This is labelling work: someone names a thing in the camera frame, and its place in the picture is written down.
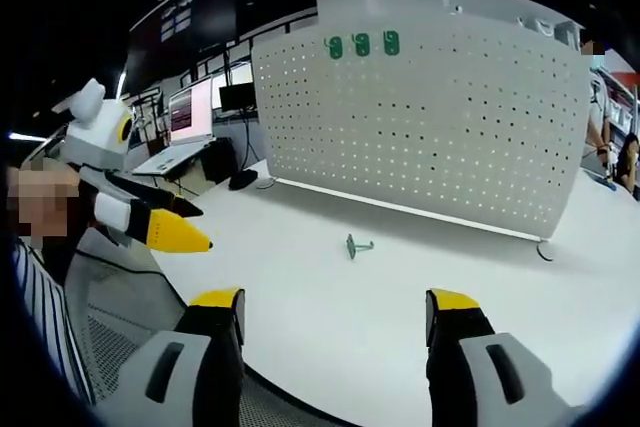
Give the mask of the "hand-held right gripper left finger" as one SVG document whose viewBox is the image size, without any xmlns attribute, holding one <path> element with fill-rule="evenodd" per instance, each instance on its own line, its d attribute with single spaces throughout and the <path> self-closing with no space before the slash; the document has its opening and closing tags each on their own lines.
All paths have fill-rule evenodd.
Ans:
<svg viewBox="0 0 640 427">
<path fill-rule="evenodd" d="M 119 369 L 109 426 L 237 426 L 244 377 L 245 290 L 205 292 L 172 331 L 159 331 Z"/>
</svg>

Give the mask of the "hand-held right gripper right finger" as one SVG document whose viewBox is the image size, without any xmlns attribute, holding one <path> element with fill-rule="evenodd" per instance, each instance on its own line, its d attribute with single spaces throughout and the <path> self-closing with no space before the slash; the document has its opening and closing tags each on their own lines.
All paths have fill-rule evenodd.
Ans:
<svg viewBox="0 0 640 427">
<path fill-rule="evenodd" d="M 509 333 L 494 331 L 462 293 L 426 291 L 426 378 L 434 426 L 568 426 L 575 408 L 549 367 Z"/>
</svg>

